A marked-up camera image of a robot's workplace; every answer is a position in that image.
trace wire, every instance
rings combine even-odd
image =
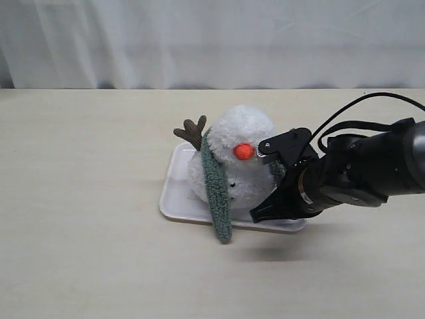
[[[322,125],[320,125],[318,127],[318,129],[316,129],[316,131],[311,135],[310,139],[305,143],[305,145],[303,146],[303,148],[301,149],[301,152],[299,153],[297,162],[300,161],[302,155],[304,154],[305,149],[308,147],[308,145],[311,143],[311,141],[320,133],[320,131],[322,131],[322,129],[324,129],[326,127],[326,125],[328,125],[330,122],[332,122],[338,115],[340,115],[341,113],[345,112],[346,110],[348,110],[350,107],[356,105],[357,103],[360,103],[368,98],[374,98],[377,96],[386,96],[389,98],[397,98],[399,100],[403,100],[407,103],[410,103],[414,106],[416,106],[417,108],[421,109],[422,111],[425,112],[425,106],[423,106],[421,103],[412,100],[411,98],[407,98],[403,95],[399,95],[399,94],[395,94],[395,93],[390,93],[390,92],[375,92],[375,93],[370,93],[370,94],[366,94],[361,96],[360,98],[357,98],[356,100],[348,103],[346,106],[344,106],[343,108],[341,108],[339,111],[337,111],[336,113],[334,113],[330,118],[328,118]]]

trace snowman body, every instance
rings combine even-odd
[[[273,136],[273,131],[272,121],[263,112],[246,105],[231,108],[211,126],[207,141],[224,169],[230,209],[253,208],[275,188],[270,167],[255,154],[258,144]],[[187,172],[191,189],[208,203],[200,152],[189,160]]]

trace white plastic tray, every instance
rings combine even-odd
[[[195,149],[190,143],[179,144],[174,149],[159,200],[159,209],[172,221],[212,225],[208,205],[198,199],[187,182],[187,164],[194,152]],[[307,225],[305,219],[265,221],[254,224],[249,211],[245,209],[233,209],[230,214],[233,227],[241,229],[296,233]]]

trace white backdrop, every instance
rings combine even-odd
[[[423,0],[0,0],[17,88],[425,87]]]

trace brown antler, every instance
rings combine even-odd
[[[175,128],[173,133],[179,138],[183,138],[185,141],[188,141],[197,151],[200,151],[202,143],[202,130],[204,129],[206,122],[207,117],[205,115],[202,115],[199,118],[198,124],[195,124],[192,120],[187,119],[183,122],[185,129],[182,130],[180,128]]]

